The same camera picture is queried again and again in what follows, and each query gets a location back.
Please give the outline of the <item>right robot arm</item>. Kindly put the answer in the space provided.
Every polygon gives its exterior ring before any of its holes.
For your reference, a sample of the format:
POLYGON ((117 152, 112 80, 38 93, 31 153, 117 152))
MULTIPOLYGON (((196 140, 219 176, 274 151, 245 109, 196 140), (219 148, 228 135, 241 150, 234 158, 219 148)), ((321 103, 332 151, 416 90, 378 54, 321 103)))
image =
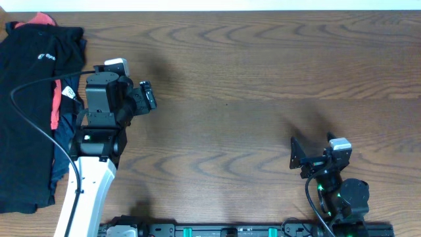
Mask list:
POLYGON ((290 169, 301 169, 305 195, 315 212, 324 236, 368 236, 364 216, 369 212, 369 186, 365 181, 342 179, 349 165, 352 145, 346 138, 327 133, 329 146, 317 157, 305 154, 297 138, 290 139, 290 169))

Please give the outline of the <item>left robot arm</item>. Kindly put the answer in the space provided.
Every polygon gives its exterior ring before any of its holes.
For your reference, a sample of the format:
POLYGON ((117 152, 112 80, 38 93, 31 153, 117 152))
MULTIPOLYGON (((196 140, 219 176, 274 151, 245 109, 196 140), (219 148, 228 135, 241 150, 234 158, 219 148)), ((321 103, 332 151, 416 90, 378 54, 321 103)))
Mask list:
POLYGON ((78 114, 70 143, 66 195, 55 236, 96 236, 108 190, 128 143, 126 129, 135 116, 156 109, 149 81, 138 87, 115 72, 87 78, 87 109, 78 114))

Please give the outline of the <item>black polo shirt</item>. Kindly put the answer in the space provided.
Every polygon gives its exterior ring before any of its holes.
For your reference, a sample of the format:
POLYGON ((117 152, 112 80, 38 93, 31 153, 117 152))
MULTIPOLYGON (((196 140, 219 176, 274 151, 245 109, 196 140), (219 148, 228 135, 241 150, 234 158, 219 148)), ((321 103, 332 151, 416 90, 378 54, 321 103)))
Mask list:
POLYGON ((57 38, 83 39, 81 27, 7 24, 1 42, 1 212, 32 214, 55 202, 69 170, 49 140, 57 38))

